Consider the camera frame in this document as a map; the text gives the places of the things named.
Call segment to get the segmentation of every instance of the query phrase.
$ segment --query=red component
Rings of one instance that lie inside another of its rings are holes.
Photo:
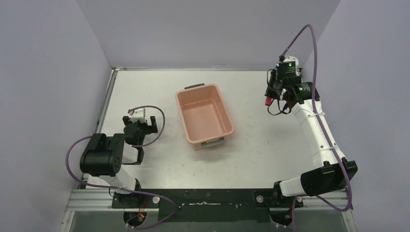
[[[272,99],[270,97],[266,97],[265,105],[270,105],[272,103]]]

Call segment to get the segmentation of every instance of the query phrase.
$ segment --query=metal frame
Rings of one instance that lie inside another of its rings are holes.
[[[147,68],[147,67],[137,67],[137,68],[113,68],[113,71],[110,76],[110,81],[108,83],[107,91],[104,98],[104,103],[102,106],[101,114],[97,124],[96,132],[101,132],[101,128],[104,123],[105,114],[111,99],[112,91],[114,88],[115,80],[117,78],[118,71],[250,71],[246,68],[234,68],[226,66],[218,66],[213,68],[197,68],[197,69],[158,69],[158,68]],[[85,174],[83,179],[87,181],[88,174]],[[345,206],[347,204],[347,194],[345,190],[330,192],[327,194],[321,195],[327,199],[330,203],[336,206]],[[297,210],[324,210],[332,209],[326,203],[321,201],[316,197],[302,197],[304,206],[298,208]],[[69,232],[71,223],[76,211],[123,211],[123,212],[134,212],[138,209],[113,209],[111,207],[113,198],[109,195],[107,189],[74,189],[70,194],[70,198],[67,203],[67,208],[64,213],[63,221],[59,232]],[[271,211],[280,211],[284,210],[283,208],[270,208]],[[158,211],[158,209],[141,209],[141,212],[148,211]],[[351,210],[342,212],[342,216],[349,232],[357,232],[356,225],[353,220]]]

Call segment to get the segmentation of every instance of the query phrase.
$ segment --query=cable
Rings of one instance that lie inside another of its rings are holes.
[[[300,32],[296,35],[296,37],[293,39],[293,41],[291,42],[291,44],[285,49],[285,51],[283,51],[282,56],[285,56],[286,52],[289,50],[289,48],[291,48],[292,44],[296,41],[296,39],[299,37],[299,35],[306,29],[309,28],[310,32],[312,34],[312,39],[313,39],[313,55],[314,55],[314,66],[313,66],[313,86],[312,86],[312,106],[313,106],[313,112],[316,114],[316,118],[319,122],[320,128],[323,131],[324,137],[326,138],[327,143],[329,144],[330,147],[333,147],[332,141],[330,140],[329,134],[326,131],[326,128],[324,127],[324,124],[322,122],[322,119],[320,118],[320,115],[317,114],[318,110],[316,109],[316,103],[315,103],[315,94],[316,94],[316,73],[317,73],[317,68],[318,68],[318,48],[317,48],[317,42],[316,42],[316,35],[315,35],[315,31],[313,30],[313,26],[311,24],[306,24],[301,30]],[[331,204],[330,202],[328,202],[325,198],[316,195],[317,198],[321,199],[322,201],[324,201],[326,204],[328,204],[330,207],[334,208],[337,211],[340,212],[345,212],[348,211],[351,208],[351,201],[352,201],[352,195],[351,195],[351,185],[350,185],[350,180],[349,180],[349,176],[347,175],[346,169],[343,165],[342,160],[340,159],[339,155],[336,152],[335,148],[331,149],[333,152],[333,155],[335,155],[335,158],[337,159],[337,162],[339,163],[339,166],[342,170],[343,173],[343,177],[345,178],[346,181],[346,186],[347,186],[347,198],[348,198],[348,202],[346,207],[344,208],[338,208],[335,205]]]
[[[268,113],[269,113],[270,115],[272,115],[272,116],[277,116],[277,115],[280,115],[280,114],[287,115],[287,114],[289,114],[290,112],[292,112],[292,109],[289,109],[288,112],[285,112],[285,110],[288,108],[288,104],[287,104],[287,103],[283,106],[282,109],[280,109],[279,100],[276,99],[276,100],[278,101],[278,110],[279,110],[279,113],[277,113],[277,114],[271,113],[270,110],[269,110],[269,108],[270,108],[270,106],[272,105],[272,103],[273,103],[274,100],[275,100],[275,99],[273,99],[273,100],[270,102],[270,104],[269,104],[269,106],[268,106],[268,108],[267,108],[267,109],[268,109]]]
[[[69,163],[68,163],[68,157],[70,156],[71,150],[73,149],[73,147],[74,147],[75,145],[77,145],[77,143],[79,143],[79,142],[81,142],[81,141],[83,141],[83,140],[89,139],[89,138],[91,138],[91,136],[87,136],[87,137],[84,137],[84,138],[81,138],[81,139],[75,141],[75,142],[70,146],[70,148],[67,150],[67,153],[66,153],[66,155],[65,155],[65,167],[67,168],[68,174],[70,174],[70,176],[71,176],[75,181],[77,181],[78,183],[80,183],[80,184],[82,184],[82,185],[86,185],[86,186],[90,186],[90,187],[103,188],[103,189],[118,189],[118,190],[122,190],[122,191],[125,191],[125,192],[132,192],[132,193],[144,194],[144,195],[153,196],[153,197],[159,197],[159,198],[162,198],[162,199],[168,201],[169,203],[171,203],[171,204],[173,204],[173,205],[175,206],[175,210],[174,210],[170,215],[164,217],[163,219],[161,219],[161,220],[155,222],[154,224],[151,224],[151,225],[148,225],[148,226],[144,226],[144,227],[135,227],[134,229],[147,229],[147,228],[151,228],[151,227],[156,226],[156,225],[160,224],[161,222],[167,220],[168,218],[172,217],[172,215],[175,214],[175,212],[176,212],[177,209],[178,209],[177,204],[176,204],[175,202],[173,202],[171,199],[169,199],[169,198],[167,198],[167,197],[165,197],[165,196],[161,196],[161,195],[158,195],[158,194],[155,194],[155,193],[150,193],[150,192],[130,190],[130,189],[121,188],[121,187],[117,187],[117,186],[95,185],[95,184],[90,184],[90,183],[87,183],[87,182],[85,182],[85,181],[82,181],[82,180],[78,179],[78,178],[73,174],[73,172],[72,172],[71,169],[70,169],[70,165],[69,165]]]
[[[276,116],[276,115],[280,115],[280,114],[282,114],[282,112],[280,111],[280,108],[279,108],[279,100],[278,100],[278,108],[279,108],[279,113],[277,113],[277,114],[273,114],[273,113],[271,113],[270,111],[269,111],[269,108],[270,108],[270,106],[272,105],[272,103],[275,101],[275,99],[273,99],[271,102],[270,102],[270,104],[269,104],[269,106],[268,106],[268,113],[270,114],[270,115],[272,115],[272,116]]]
[[[292,232],[296,232],[295,230],[295,217],[294,217],[294,209],[296,208],[296,197],[294,197],[293,201],[292,201]]]
[[[271,91],[275,91],[274,89],[272,89],[272,87],[270,87],[269,86],[269,72],[271,72],[271,71],[273,71],[273,70],[275,70],[276,68],[274,68],[274,69],[269,69],[267,72],[266,72],[266,84],[268,85],[268,88],[271,90]]]
[[[113,195],[111,195],[111,188],[108,189],[108,194],[110,194],[111,197],[114,197]]]
[[[146,206],[146,198],[144,199],[144,204],[142,205],[142,207],[140,207],[140,208],[138,209],[138,216],[141,215],[141,209],[145,208],[145,206]]]
[[[161,112],[161,114],[162,114],[163,123],[162,123],[161,131],[158,133],[158,136],[157,136],[154,140],[152,140],[151,142],[149,142],[149,143],[147,143],[147,144],[143,144],[143,145],[132,145],[132,146],[135,147],[135,148],[144,147],[144,146],[148,146],[148,145],[153,144],[155,141],[157,141],[157,140],[159,139],[159,137],[162,135],[162,132],[164,131],[164,128],[165,128],[165,114],[164,114],[164,111],[162,111],[162,109],[160,109],[160,108],[158,108],[158,107],[156,107],[156,106],[153,106],[153,105],[138,106],[138,107],[135,107],[135,108],[132,108],[132,109],[128,110],[128,113],[131,112],[131,111],[133,111],[133,110],[138,110],[138,109],[142,109],[142,108],[154,108],[154,109],[159,110],[159,111]]]

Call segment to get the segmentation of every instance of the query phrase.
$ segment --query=bin handle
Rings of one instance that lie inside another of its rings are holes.
[[[225,139],[222,137],[222,138],[219,138],[216,141],[212,141],[212,142],[209,142],[209,143],[207,143],[207,142],[201,143],[201,145],[202,145],[203,148],[207,148],[207,147],[210,147],[210,146],[215,146],[215,145],[218,145],[218,144],[222,144],[223,142],[225,142]]]
[[[200,84],[196,84],[196,85],[193,85],[193,86],[187,86],[187,87],[185,87],[184,89],[193,88],[193,87],[198,87],[198,86],[204,86],[204,85],[205,85],[205,83],[200,83]]]

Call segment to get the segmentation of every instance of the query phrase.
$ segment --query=black metal plate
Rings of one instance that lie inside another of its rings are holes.
[[[272,189],[144,189],[173,200],[181,206],[169,222],[229,222],[254,220],[270,222],[267,207],[256,205],[255,191],[272,192]],[[136,208],[113,200],[113,208]],[[146,208],[158,208],[147,196]],[[164,199],[159,203],[159,219],[172,213],[175,207]]]
[[[264,202],[259,203],[256,201],[257,196],[263,196]],[[280,200],[274,200],[271,189],[254,189],[254,201],[258,208],[290,208],[292,205],[293,197],[281,197]],[[296,201],[296,208],[303,207],[303,202]]]

